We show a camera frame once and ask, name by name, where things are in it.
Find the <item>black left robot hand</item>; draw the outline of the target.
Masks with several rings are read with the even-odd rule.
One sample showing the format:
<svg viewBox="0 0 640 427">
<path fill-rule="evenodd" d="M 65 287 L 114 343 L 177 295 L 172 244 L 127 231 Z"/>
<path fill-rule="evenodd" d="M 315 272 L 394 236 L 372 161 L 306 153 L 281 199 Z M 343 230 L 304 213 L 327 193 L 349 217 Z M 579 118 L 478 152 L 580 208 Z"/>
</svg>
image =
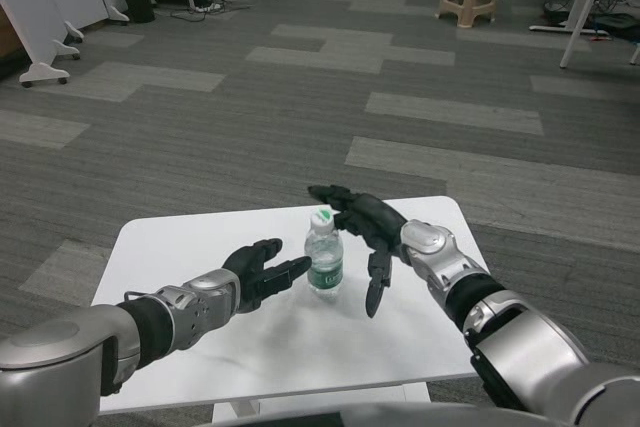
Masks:
<svg viewBox="0 0 640 427">
<path fill-rule="evenodd" d="M 240 301 L 237 312 L 247 314 L 257 310 L 267 298 L 292 287 L 312 265 L 309 256 L 285 261 L 266 268 L 265 264 L 281 251 L 279 238 L 260 240 L 233 252 L 222 268 L 233 272 L 240 281 Z"/>
</svg>

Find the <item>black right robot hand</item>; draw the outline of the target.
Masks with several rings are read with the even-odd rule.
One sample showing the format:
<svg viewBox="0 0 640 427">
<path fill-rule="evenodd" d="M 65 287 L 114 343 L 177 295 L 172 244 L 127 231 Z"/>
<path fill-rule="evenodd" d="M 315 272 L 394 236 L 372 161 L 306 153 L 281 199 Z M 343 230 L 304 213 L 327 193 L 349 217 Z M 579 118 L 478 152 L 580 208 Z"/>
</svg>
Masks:
<svg viewBox="0 0 640 427">
<path fill-rule="evenodd" d="M 390 205 L 367 193 L 354 193 L 337 185 L 314 185 L 308 193 L 337 212 L 335 227 L 362 237 L 372 250 L 367 271 L 370 277 L 365 309 L 369 318 L 377 313 L 384 290 L 391 285 L 392 258 L 400 257 L 400 232 L 407 223 Z"/>
</svg>

